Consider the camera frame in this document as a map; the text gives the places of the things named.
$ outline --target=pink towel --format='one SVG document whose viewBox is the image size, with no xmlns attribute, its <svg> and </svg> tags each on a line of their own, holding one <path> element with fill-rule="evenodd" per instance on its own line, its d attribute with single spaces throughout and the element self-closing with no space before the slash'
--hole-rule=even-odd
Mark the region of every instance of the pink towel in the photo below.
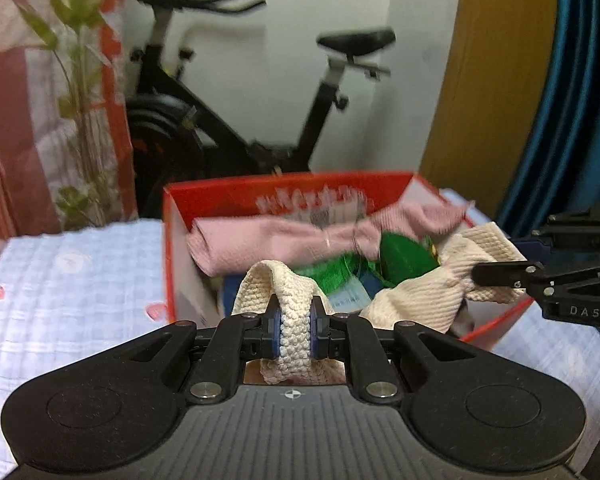
<svg viewBox="0 0 600 480">
<path fill-rule="evenodd" d="M 320 229 L 312 224 L 262 215 L 196 218 L 189 252 L 207 276 L 246 272 L 260 260 L 308 266 L 344 253 L 378 259 L 382 231 L 419 240 L 445 235 L 464 218 L 466 206 L 395 203 L 359 222 Z"/>
</svg>

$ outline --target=beige cloth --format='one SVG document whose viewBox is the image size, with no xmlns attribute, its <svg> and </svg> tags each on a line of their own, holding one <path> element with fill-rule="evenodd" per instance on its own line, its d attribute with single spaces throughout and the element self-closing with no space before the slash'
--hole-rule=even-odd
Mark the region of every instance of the beige cloth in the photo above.
<svg viewBox="0 0 600 480">
<path fill-rule="evenodd" d="M 375 328 L 390 330 L 397 321 L 409 319 L 446 332 L 462 298 L 513 303 L 524 294 L 521 289 L 475 285 L 471 279 L 475 264 L 524 259 L 494 222 L 462 231 L 449 238 L 440 251 L 440 267 L 378 292 L 360 315 Z"/>
<path fill-rule="evenodd" d="M 329 300 L 311 278 L 298 276 L 282 262 L 263 260 L 255 264 L 240 284 L 233 314 L 263 313 L 272 294 L 280 302 L 280 357 L 262 359 L 260 371 L 269 384 L 287 379 L 306 384 L 345 381 L 344 365 L 331 359 L 311 359 L 309 309 L 315 295 L 325 312 L 333 314 Z"/>
<path fill-rule="evenodd" d="M 493 222 L 453 235 L 440 259 L 439 268 L 379 292 L 361 316 L 376 328 L 392 329 L 397 321 L 409 319 L 446 332 L 462 298 L 512 303 L 524 293 L 506 287 L 479 287 L 471 280 L 475 264 L 524 260 Z M 282 311 L 280 357 L 261 360 L 264 380 L 269 384 L 287 379 L 309 384 L 344 382 L 341 362 L 310 357 L 309 311 L 313 296 L 319 295 L 326 313 L 333 314 L 327 297 L 311 278 L 298 276 L 281 262 L 259 262 L 242 280 L 233 314 L 263 313 L 272 294 L 278 296 Z"/>
</svg>

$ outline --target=green cloth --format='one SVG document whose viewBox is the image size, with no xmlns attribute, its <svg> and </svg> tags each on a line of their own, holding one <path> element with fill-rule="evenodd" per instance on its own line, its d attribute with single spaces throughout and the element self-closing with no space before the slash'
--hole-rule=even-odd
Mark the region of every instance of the green cloth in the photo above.
<svg viewBox="0 0 600 480">
<path fill-rule="evenodd" d="M 294 269 L 294 272 L 313 279 L 327 296 L 344 286 L 352 276 L 360 276 L 366 270 L 372 272 L 385 287 L 394 288 L 404 280 L 422 276 L 438 266 L 438 261 L 430 253 L 435 247 L 429 239 L 426 243 L 429 249 L 406 236 L 384 232 L 380 240 L 379 262 L 370 262 L 360 254 L 347 253 L 333 260 Z"/>
<path fill-rule="evenodd" d="M 363 256 L 354 253 L 343 254 L 339 258 L 320 262 L 310 267 L 294 269 L 296 274 L 311 278 L 328 296 L 347 283 L 358 272 Z"/>
<path fill-rule="evenodd" d="M 394 286 L 418 278 L 438 266 L 437 260 L 420 243 L 385 231 L 380 239 L 380 271 Z"/>
</svg>

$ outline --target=white blanket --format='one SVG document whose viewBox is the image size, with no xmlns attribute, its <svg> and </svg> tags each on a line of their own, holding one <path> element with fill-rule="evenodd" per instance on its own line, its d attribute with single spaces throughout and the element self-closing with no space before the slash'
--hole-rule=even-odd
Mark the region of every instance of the white blanket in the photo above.
<svg viewBox="0 0 600 480">
<path fill-rule="evenodd" d="M 33 377 L 163 325 L 146 312 L 164 302 L 162 268 L 158 221 L 10 240 L 0 256 L 0 410 Z M 0 432 L 0 478 L 14 465 Z"/>
<path fill-rule="evenodd" d="M 600 441 L 600 334 L 582 326 L 542 318 L 534 303 L 494 346 L 495 354 L 568 384 L 587 409 L 587 425 L 571 459 L 577 472 Z"/>
</svg>

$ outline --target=exercise bike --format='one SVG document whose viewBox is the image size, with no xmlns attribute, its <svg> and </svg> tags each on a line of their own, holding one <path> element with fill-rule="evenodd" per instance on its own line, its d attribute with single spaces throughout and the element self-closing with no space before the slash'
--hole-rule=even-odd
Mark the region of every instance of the exercise bike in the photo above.
<svg viewBox="0 0 600 480">
<path fill-rule="evenodd" d="M 331 107 L 344 111 L 349 104 L 339 91 L 345 70 L 362 70 L 375 80 L 390 74 L 387 68 L 359 58 L 393 44 L 395 34 L 391 28 L 320 36 L 318 45 L 344 56 L 329 56 L 327 72 L 318 86 L 298 144 L 269 146 L 257 140 L 247 143 L 181 82 L 192 50 L 180 49 L 173 75 L 164 71 L 160 58 L 174 10 L 236 15 L 258 9 L 266 1 L 248 0 L 232 6 L 223 5 L 227 0 L 137 1 L 151 6 L 155 17 L 148 43 L 131 54 L 131 61 L 141 67 L 136 95 L 126 102 L 138 211 L 143 217 L 161 217 L 162 188 L 168 182 L 309 171 L 309 160 Z M 215 145 L 204 146 L 199 132 L 209 136 Z"/>
</svg>

